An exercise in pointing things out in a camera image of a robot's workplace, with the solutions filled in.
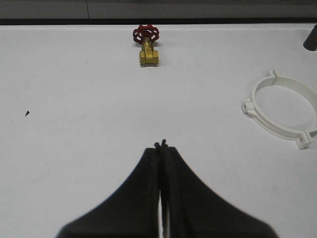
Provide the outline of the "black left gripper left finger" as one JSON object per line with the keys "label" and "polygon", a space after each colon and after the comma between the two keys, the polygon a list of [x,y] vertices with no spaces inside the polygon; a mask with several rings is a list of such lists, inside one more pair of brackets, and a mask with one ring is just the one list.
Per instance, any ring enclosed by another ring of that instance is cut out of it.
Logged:
{"label": "black left gripper left finger", "polygon": [[159,237],[160,145],[145,149],[124,183],[103,203],[65,225],[59,238]]}

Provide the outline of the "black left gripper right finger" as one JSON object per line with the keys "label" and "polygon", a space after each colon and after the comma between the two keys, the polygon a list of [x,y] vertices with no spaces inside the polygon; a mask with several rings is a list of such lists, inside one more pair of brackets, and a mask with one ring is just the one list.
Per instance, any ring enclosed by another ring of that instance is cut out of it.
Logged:
{"label": "black left gripper right finger", "polygon": [[275,238],[265,222],[231,205],[190,169],[176,148],[160,147],[165,238]]}

